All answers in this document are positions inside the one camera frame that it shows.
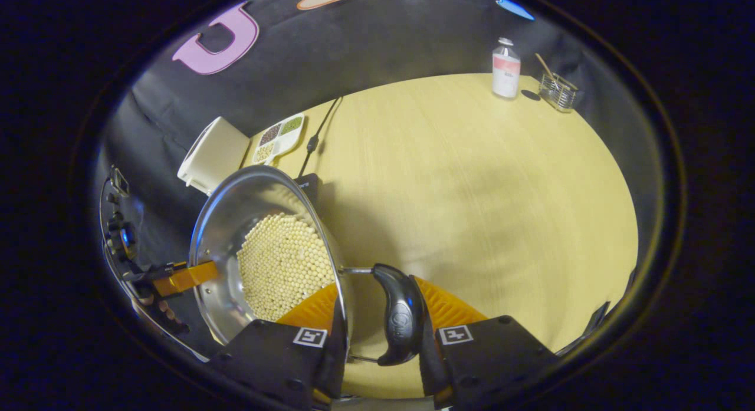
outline black cable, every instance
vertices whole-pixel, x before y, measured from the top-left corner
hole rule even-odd
[[[331,104],[330,109],[328,109],[328,113],[326,113],[326,117],[323,118],[323,123],[320,124],[320,127],[317,129],[317,132],[310,138],[309,142],[307,142],[307,157],[304,158],[304,163],[301,165],[301,171],[299,171],[299,177],[304,174],[304,168],[307,167],[307,162],[310,161],[310,154],[312,154],[315,149],[317,149],[317,144],[319,142],[318,135],[320,134],[321,129],[323,129],[323,126],[326,124],[326,121],[328,120],[328,116],[331,113],[331,110],[335,107],[335,104],[338,102],[338,100],[343,99],[343,96],[338,97],[337,99],[333,100],[333,104]]]

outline wooden table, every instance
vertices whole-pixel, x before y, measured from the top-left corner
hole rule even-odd
[[[537,91],[537,81],[523,76],[520,88]],[[273,166],[298,175],[330,105],[304,110],[301,142]],[[320,216],[345,263],[392,264],[487,317],[512,315],[553,351],[577,338],[601,304],[620,299],[636,263],[629,190],[595,131],[544,100],[494,96],[490,73],[343,97],[309,172],[326,183]],[[352,352],[378,357],[386,350],[383,292],[372,277],[355,291]],[[343,390],[421,397],[418,358],[348,364]]]

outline black pot handle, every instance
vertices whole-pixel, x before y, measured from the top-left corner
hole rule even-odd
[[[385,338],[388,351],[377,358],[377,365],[405,363],[418,354],[422,346],[425,301],[417,282],[396,268],[375,264],[372,276],[386,295]]]

